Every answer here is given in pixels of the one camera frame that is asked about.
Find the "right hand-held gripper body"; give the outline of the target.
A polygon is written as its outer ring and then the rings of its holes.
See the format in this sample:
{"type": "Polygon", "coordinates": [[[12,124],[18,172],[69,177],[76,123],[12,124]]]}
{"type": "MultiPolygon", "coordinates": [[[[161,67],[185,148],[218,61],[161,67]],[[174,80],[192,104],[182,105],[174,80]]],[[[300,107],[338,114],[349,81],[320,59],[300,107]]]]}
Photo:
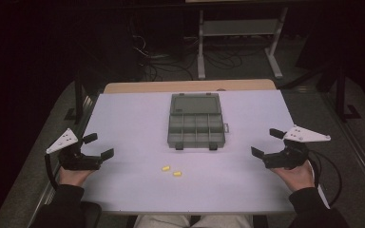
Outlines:
{"type": "Polygon", "coordinates": [[[277,153],[264,154],[262,161],[267,169],[289,168],[293,169],[303,165],[308,160],[309,149],[306,143],[328,142],[329,135],[294,125],[284,132],[284,148],[277,153]]]}

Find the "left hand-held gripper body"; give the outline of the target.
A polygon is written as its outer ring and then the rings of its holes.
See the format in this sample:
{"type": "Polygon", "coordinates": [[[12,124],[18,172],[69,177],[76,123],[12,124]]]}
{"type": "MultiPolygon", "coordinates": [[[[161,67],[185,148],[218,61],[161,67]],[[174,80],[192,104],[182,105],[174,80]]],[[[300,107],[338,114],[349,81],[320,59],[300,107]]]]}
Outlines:
{"type": "Polygon", "coordinates": [[[98,170],[103,163],[101,156],[88,156],[81,152],[83,138],[79,139],[70,129],[54,141],[47,149],[46,154],[58,152],[58,161],[66,170],[98,170]]]}

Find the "person's left hand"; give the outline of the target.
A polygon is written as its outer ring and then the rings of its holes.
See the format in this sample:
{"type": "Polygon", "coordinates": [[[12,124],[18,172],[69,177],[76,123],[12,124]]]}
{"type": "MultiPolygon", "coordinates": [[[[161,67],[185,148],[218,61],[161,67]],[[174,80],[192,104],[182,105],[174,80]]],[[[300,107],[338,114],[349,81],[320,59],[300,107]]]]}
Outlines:
{"type": "Polygon", "coordinates": [[[61,167],[59,170],[59,183],[82,187],[87,177],[94,173],[94,170],[66,170],[61,167]]]}

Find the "person's right hand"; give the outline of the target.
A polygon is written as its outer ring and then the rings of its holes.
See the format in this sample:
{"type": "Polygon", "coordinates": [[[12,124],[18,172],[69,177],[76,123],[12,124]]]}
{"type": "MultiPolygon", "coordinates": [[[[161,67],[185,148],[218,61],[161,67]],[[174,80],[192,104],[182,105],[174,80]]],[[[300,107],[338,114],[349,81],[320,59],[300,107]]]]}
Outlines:
{"type": "Polygon", "coordinates": [[[277,174],[292,192],[315,187],[313,168],[308,161],[293,169],[273,168],[272,172],[277,174]]]}

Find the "black metal stand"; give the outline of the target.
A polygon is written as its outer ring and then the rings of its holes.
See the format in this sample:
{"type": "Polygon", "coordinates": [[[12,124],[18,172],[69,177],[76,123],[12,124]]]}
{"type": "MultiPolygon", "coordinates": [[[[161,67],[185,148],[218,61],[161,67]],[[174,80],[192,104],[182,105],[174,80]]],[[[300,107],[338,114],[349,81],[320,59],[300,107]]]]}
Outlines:
{"type": "Polygon", "coordinates": [[[360,119],[361,116],[351,104],[345,104],[346,77],[341,66],[331,66],[326,69],[317,83],[317,90],[329,93],[335,86],[335,112],[346,123],[351,119],[360,119]]]}
{"type": "Polygon", "coordinates": [[[75,104],[67,111],[65,120],[74,121],[75,124],[79,124],[87,113],[91,103],[90,97],[86,93],[82,79],[79,75],[76,75],[74,80],[74,98],[75,104]]]}

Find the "black chair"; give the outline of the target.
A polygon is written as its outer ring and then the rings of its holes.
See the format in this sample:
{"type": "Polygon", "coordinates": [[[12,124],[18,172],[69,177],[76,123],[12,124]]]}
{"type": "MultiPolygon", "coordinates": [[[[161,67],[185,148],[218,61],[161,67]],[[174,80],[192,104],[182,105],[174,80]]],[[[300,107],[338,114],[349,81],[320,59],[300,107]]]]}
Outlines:
{"type": "Polygon", "coordinates": [[[81,209],[85,215],[85,228],[96,228],[102,214],[102,207],[94,202],[83,201],[81,209]]]}

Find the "grey plastic compartment box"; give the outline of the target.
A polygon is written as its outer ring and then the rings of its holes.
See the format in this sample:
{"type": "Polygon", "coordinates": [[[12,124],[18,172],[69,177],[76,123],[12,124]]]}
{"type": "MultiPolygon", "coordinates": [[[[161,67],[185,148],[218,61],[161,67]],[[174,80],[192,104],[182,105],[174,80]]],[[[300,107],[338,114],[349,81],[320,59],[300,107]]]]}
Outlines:
{"type": "Polygon", "coordinates": [[[225,145],[226,125],[217,93],[179,93],[171,97],[167,142],[170,148],[207,148],[225,145]]]}

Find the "grey metal desk frame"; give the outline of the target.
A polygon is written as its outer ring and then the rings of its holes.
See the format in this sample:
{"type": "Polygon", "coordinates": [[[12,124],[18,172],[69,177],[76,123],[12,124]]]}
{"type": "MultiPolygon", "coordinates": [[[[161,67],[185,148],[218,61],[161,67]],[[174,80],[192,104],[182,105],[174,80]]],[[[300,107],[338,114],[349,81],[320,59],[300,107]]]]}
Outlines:
{"type": "Polygon", "coordinates": [[[216,36],[243,36],[243,35],[272,35],[271,44],[264,49],[270,68],[276,79],[283,74],[275,58],[275,50],[287,15],[287,8],[283,8],[277,19],[249,19],[249,20],[205,20],[204,12],[199,13],[199,47],[197,55],[198,78],[205,79],[203,55],[203,38],[216,36]]]}

